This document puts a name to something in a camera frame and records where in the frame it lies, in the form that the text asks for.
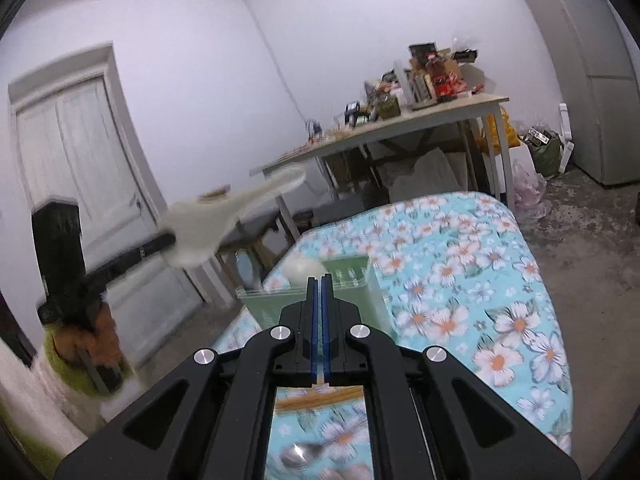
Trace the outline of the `red box on table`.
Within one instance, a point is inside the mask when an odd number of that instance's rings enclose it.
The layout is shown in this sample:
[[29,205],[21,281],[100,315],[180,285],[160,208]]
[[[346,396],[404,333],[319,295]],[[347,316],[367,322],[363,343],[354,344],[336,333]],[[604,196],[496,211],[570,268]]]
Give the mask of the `red box on table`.
[[426,70],[431,78],[439,103],[450,102],[457,99],[458,92],[451,82],[445,62],[436,53],[430,53],[427,57]]

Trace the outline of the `wooden chair black seat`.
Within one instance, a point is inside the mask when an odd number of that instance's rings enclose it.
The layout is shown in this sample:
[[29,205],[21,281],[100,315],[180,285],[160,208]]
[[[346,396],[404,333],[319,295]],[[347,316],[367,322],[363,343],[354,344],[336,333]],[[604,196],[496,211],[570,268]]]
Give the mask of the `wooden chair black seat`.
[[221,306],[235,297],[235,289],[242,285],[235,260],[239,252],[246,252],[250,257],[250,264],[258,278],[264,278],[274,268],[281,255],[267,247],[265,238],[270,233],[281,233],[286,240],[286,247],[291,247],[295,242],[279,209],[268,210],[253,218],[239,219],[235,223],[233,230],[222,240],[215,257],[203,266],[203,270],[195,273],[207,302]]

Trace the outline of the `green jar on table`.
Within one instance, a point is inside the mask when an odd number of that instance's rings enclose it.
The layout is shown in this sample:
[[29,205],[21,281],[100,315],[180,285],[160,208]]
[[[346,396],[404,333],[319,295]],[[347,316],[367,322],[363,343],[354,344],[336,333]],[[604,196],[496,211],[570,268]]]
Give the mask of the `green jar on table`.
[[380,94],[375,100],[375,111],[378,118],[389,120],[401,114],[401,108],[397,96],[390,93]]

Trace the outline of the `grey refrigerator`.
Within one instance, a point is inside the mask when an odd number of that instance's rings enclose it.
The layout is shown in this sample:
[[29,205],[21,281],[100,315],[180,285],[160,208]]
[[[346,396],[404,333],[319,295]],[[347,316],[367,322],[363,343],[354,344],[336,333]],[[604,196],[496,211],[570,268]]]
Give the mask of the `grey refrigerator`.
[[570,115],[575,164],[605,186],[639,180],[639,87],[608,0],[525,0]]

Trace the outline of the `metal spoon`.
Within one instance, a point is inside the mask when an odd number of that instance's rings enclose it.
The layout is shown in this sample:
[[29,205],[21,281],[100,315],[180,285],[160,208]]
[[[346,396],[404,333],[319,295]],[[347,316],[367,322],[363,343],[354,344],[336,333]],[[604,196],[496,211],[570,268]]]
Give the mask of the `metal spoon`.
[[322,456],[325,447],[322,443],[294,443],[281,451],[280,461],[288,469],[304,469]]

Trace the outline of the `wooden chopstick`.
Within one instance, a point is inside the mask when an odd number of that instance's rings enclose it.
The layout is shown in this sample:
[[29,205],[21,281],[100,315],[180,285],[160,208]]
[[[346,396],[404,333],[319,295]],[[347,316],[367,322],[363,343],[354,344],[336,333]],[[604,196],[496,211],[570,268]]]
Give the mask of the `wooden chopstick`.
[[296,412],[323,408],[332,404],[355,401],[363,397],[363,388],[318,386],[309,389],[290,389],[286,396],[277,398],[277,412]]

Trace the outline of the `floral teal tablecloth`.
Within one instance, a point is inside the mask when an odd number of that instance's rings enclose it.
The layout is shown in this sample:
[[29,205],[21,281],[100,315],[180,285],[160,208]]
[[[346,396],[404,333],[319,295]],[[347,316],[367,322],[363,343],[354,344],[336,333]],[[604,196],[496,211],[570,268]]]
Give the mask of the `floral teal tablecloth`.
[[[573,398],[563,336],[538,263],[503,204],[475,192],[416,198],[311,231],[289,255],[369,257],[395,344],[444,348],[570,456]],[[307,281],[307,292],[317,295],[314,379],[308,387],[279,387],[274,404],[290,389],[351,387],[324,378],[322,278]],[[233,324],[218,340],[219,351],[246,345],[235,343]],[[300,442],[326,447],[308,467],[288,469],[280,453]],[[314,410],[273,408],[261,479],[377,479],[364,393]]]

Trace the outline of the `white long table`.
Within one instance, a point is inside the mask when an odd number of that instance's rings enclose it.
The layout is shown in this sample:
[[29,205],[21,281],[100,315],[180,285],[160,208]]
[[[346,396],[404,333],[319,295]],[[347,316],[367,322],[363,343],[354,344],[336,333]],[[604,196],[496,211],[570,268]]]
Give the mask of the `white long table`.
[[323,157],[348,151],[351,148],[360,148],[368,143],[387,141],[396,136],[413,133],[428,128],[442,125],[455,124],[462,120],[480,118],[483,121],[489,150],[489,175],[495,182],[495,198],[500,198],[500,188],[497,177],[496,155],[492,150],[492,139],[488,128],[488,117],[494,118],[496,123],[500,156],[502,161],[504,192],[506,193],[506,206],[511,210],[515,207],[515,191],[509,142],[506,137],[506,126],[501,116],[500,105],[508,102],[507,96],[495,96],[490,93],[473,94],[468,98],[457,99],[442,104],[436,104],[423,110],[403,112],[398,117],[379,122],[369,122],[367,125],[340,130],[336,136],[330,136],[328,140],[316,144],[304,145],[296,151],[285,154],[268,162],[265,166],[252,168],[250,176],[262,174],[268,177],[279,168],[294,162],[306,162],[308,159],[322,159]]

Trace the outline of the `green plastic utensil holder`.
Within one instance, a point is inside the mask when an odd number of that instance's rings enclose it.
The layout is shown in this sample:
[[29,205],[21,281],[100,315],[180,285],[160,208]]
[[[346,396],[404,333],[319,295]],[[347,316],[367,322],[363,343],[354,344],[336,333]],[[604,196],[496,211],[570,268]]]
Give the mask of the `green plastic utensil holder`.
[[[326,267],[326,274],[332,278],[336,298],[356,304],[363,322],[382,330],[387,335],[393,335],[392,318],[386,308],[382,288],[378,284],[378,278],[369,257],[341,256],[324,260],[313,259],[321,261]],[[306,298],[307,286],[267,292],[264,284],[260,289],[240,288],[238,290],[242,309],[232,328],[232,337],[238,346],[242,346],[248,338],[260,330],[276,325],[284,307]]]

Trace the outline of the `white sack under table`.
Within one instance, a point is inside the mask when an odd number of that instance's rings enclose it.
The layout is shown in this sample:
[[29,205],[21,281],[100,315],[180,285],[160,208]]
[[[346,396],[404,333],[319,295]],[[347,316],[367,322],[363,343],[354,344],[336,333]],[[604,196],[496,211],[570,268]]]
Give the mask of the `white sack under table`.
[[434,148],[418,158],[412,168],[394,177],[388,187],[392,203],[442,193],[466,191],[469,174],[465,154]]

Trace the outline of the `white ceramic spoon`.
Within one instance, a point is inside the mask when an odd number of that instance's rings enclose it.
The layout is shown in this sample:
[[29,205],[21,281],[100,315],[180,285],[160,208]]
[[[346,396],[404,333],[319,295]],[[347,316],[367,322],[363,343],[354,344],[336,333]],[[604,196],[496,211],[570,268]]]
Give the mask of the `white ceramic spoon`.
[[267,292],[278,292],[292,288],[305,288],[308,278],[322,278],[326,267],[317,259],[300,255],[286,257],[276,272],[267,278],[264,289]]
[[238,194],[212,200],[185,200],[171,204],[160,216],[158,226],[175,235],[175,245],[165,252],[170,266],[194,269],[216,254],[222,239],[243,214],[277,196],[291,192],[306,180],[302,165],[284,166],[262,183]]

